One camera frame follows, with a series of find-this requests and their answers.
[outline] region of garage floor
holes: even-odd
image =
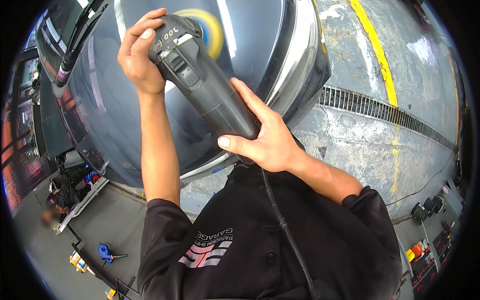
[[[425,29],[415,10],[399,0],[316,2],[332,67],[327,85],[395,104],[455,145],[458,123],[455,64],[450,61],[448,48],[439,42],[435,32]],[[358,12],[358,5],[365,14]],[[372,42],[371,28],[365,29],[368,22],[380,46]],[[391,87],[387,89],[389,83],[377,59],[379,47],[388,60],[396,102]],[[427,197],[436,195],[454,172],[455,157],[448,147],[405,127],[342,109],[318,104],[293,133],[309,154],[378,190],[388,205],[391,219],[408,215],[416,202],[423,203]],[[231,170],[232,166],[182,189],[182,209],[199,214],[213,193],[223,188]],[[421,192],[395,202],[423,186]],[[55,236],[51,229],[41,227],[35,193],[27,196],[22,205],[15,216],[20,237],[32,264],[53,294],[58,299],[104,299],[106,285],[91,274],[75,272],[69,264],[71,243],[76,242],[74,236],[67,230]],[[104,268],[128,282],[138,270],[145,210],[143,203],[107,186],[71,226],[84,240],[80,246],[92,256],[96,255],[98,244],[105,241],[112,243],[116,252],[127,253],[128,258]],[[33,227],[27,222],[29,219],[38,219],[38,226]],[[430,221],[433,227],[438,227],[433,218]],[[419,240],[422,233],[417,233],[418,227],[409,222],[412,220],[396,225],[405,247],[411,247],[410,243]],[[432,229],[431,240],[438,235],[434,233],[437,229]],[[406,295],[408,292],[402,290],[402,299],[413,298],[413,295],[404,298]]]

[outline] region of person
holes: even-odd
[[[96,174],[93,172],[91,168],[86,168],[70,178],[65,176],[59,178],[60,188],[52,191],[43,205],[41,219],[45,226],[49,226],[52,220],[62,221],[62,215],[65,216],[76,203],[85,198],[93,186],[91,179]],[[84,177],[90,181],[80,190],[76,190],[75,186],[78,183],[81,181],[85,183]]]
[[[166,9],[124,36],[118,62],[136,86],[147,211],[137,285],[143,299],[310,299],[304,271],[265,191],[268,180],[318,299],[391,299],[400,285],[396,235],[379,193],[317,160],[281,116],[242,81],[231,84],[262,123],[253,141],[218,146],[246,156],[192,224],[180,209],[179,163],[164,101],[165,80],[148,59]]]

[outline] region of windshield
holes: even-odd
[[[40,60],[50,81],[54,81],[67,51],[75,22],[88,0],[58,0],[43,13],[36,25]]]

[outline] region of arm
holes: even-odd
[[[167,13],[164,8],[150,11],[123,38],[118,62],[135,84],[140,101],[142,127],[142,178],[147,202],[160,198],[180,206],[180,171],[165,108],[165,80],[148,59],[155,39],[154,29]]]
[[[282,120],[242,81],[232,78],[233,86],[258,117],[262,128],[256,140],[224,135],[220,148],[246,156],[270,172],[288,171],[302,179],[315,192],[342,204],[349,195],[359,195],[362,185],[348,173],[313,158],[300,149]]]
[[[308,184],[315,192],[342,204],[349,195],[358,196],[363,189],[360,182],[350,174],[320,161],[300,149],[296,163],[287,171]]]

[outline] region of black car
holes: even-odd
[[[76,151],[112,181],[142,186],[138,96],[117,53],[126,29],[159,7],[215,16],[225,41],[218,66],[227,77],[243,80],[290,128],[310,112],[330,77],[314,0],[56,1],[36,24],[41,105],[56,106]],[[59,84],[62,57],[72,45],[78,58],[68,81]],[[171,82],[165,102],[183,183],[236,161],[217,146],[215,132]],[[47,150],[55,148],[52,133],[43,131]]]

